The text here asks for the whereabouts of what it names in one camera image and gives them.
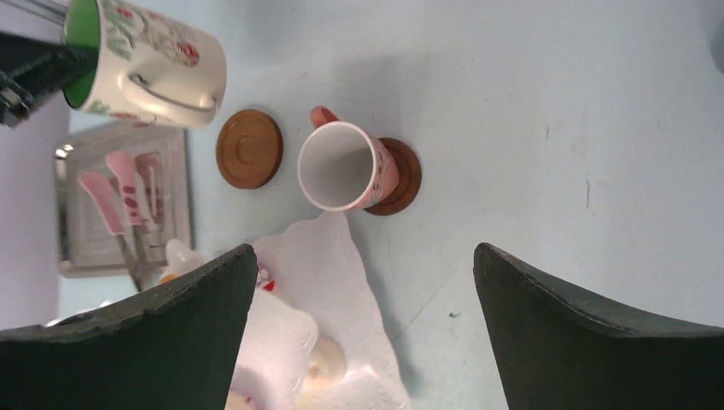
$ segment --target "pink knife handle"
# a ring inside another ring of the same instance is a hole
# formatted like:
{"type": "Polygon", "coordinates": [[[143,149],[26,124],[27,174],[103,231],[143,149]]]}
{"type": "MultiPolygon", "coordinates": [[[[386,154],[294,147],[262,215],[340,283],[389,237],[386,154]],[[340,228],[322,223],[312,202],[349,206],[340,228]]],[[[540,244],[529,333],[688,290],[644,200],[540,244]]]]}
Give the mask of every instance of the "pink knife handle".
{"type": "Polygon", "coordinates": [[[111,187],[108,179],[98,173],[84,173],[78,177],[78,182],[93,198],[96,203],[98,212],[106,223],[108,233],[112,236],[123,235],[123,225],[120,224],[120,218],[115,212],[113,203],[113,187],[111,187]]]}
{"type": "Polygon", "coordinates": [[[111,184],[111,188],[114,189],[115,193],[120,196],[120,187],[118,186],[118,179],[116,177],[111,177],[108,179],[108,182],[111,184]]]}
{"type": "Polygon", "coordinates": [[[146,185],[146,198],[149,200],[149,209],[154,208],[153,198],[155,194],[156,212],[152,217],[157,225],[163,223],[163,174],[160,156],[158,151],[154,151],[136,157],[136,169],[138,174],[141,175],[141,179],[143,179],[143,184],[146,185]]]}
{"type": "Polygon", "coordinates": [[[114,151],[106,155],[106,165],[118,179],[120,199],[126,219],[131,226],[143,225],[141,212],[138,210],[136,195],[136,162],[125,151],[114,151]]]}

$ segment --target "floral pattern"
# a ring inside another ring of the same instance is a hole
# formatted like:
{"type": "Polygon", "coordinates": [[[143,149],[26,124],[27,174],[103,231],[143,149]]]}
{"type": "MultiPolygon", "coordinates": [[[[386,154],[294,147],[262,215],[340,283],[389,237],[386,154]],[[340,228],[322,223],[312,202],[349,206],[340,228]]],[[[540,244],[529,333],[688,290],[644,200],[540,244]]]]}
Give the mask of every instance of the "floral pattern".
{"type": "Polygon", "coordinates": [[[117,120],[134,121],[133,126],[135,128],[143,128],[145,126],[155,124],[158,120],[165,120],[171,122],[170,119],[164,116],[151,113],[134,114],[126,111],[114,111],[110,105],[106,104],[101,100],[94,100],[93,102],[91,102],[90,106],[88,107],[88,109],[86,109],[86,111],[91,114],[107,115],[117,120]]]}
{"type": "Polygon", "coordinates": [[[398,174],[392,155],[379,140],[374,139],[373,145],[375,147],[375,155],[377,156],[375,181],[372,184],[370,193],[360,202],[362,204],[361,208],[368,208],[378,204],[392,193],[394,187],[397,186],[400,181],[400,175],[398,174]]]}
{"type": "Polygon", "coordinates": [[[133,13],[131,13],[131,12],[130,12],[128,9],[126,9],[126,8],[123,8],[123,7],[120,7],[120,6],[119,6],[119,7],[116,7],[116,8],[115,8],[115,11],[117,11],[119,15],[124,16],[126,19],[132,19],[132,18],[133,18],[133,13]]]}
{"type": "Polygon", "coordinates": [[[196,64],[199,63],[199,52],[193,44],[187,43],[185,41],[179,41],[176,43],[176,47],[181,50],[181,52],[184,53],[186,57],[188,57],[184,64],[190,67],[194,67],[196,64]]]}
{"type": "Polygon", "coordinates": [[[194,40],[193,32],[183,24],[114,0],[102,0],[102,9],[110,24],[106,29],[106,46],[118,57],[130,61],[140,42],[186,67],[199,63],[199,51],[190,42],[194,40]],[[137,26],[137,19],[143,26],[137,26]]]}

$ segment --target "white mug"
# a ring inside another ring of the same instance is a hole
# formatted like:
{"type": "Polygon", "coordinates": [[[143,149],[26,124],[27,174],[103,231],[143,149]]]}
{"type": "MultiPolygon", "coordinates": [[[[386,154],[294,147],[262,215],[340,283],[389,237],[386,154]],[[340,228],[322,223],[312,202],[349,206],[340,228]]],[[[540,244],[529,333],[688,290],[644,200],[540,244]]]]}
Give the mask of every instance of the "white mug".
{"type": "Polygon", "coordinates": [[[310,113],[316,128],[301,146],[297,177],[304,196],[325,211],[368,208],[400,182],[394,158],[382,142],[326,107],[310,113]]]}
{"type": "Polygon", "coordinates": [[[226,89],[219,41],[118,0],[73,0],[63,42],[98,48],[96,70],[64,89],[71,108],[119,119],[200,128],[226,89]]]}

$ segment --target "wooden coaster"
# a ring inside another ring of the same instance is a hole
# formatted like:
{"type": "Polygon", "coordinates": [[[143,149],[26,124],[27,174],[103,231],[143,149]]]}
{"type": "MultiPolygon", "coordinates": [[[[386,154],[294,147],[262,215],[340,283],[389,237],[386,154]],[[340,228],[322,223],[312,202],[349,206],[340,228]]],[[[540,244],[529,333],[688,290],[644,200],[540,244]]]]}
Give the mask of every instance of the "wooden coaster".
{"type": "Polygon", "coordinates": [[[394,138],[380,138],[380,142],[394,158],[400,173],[400,182],[388,197],[365,211],[373,215],[388,216],[397,214],[415,200],[423,182],[423,170],[415,151],[406,143],[394,138]]]}
{"type": "Polygon", "coordinates": [[[267,114],[244,109],[226,121],[216,143],[216,162],[229,184],[254,190],[269,182],[283,156],[282,133],[267,114]]]}

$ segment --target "metal rod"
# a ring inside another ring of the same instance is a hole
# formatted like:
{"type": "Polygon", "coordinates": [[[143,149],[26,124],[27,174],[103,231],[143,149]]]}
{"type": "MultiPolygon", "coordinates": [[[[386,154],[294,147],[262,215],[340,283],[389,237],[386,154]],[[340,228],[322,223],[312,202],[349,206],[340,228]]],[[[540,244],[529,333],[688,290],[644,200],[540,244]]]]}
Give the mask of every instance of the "metal rod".
{"type": "Polygon", "coordinates": [[[0,0],[0,2],[23,10],[31,15],[36,15],[43,20],[50,21],[59,26],[65,23],[67,8],[57,3],[54,3],[54,6],[44,0],[0,0]]]}

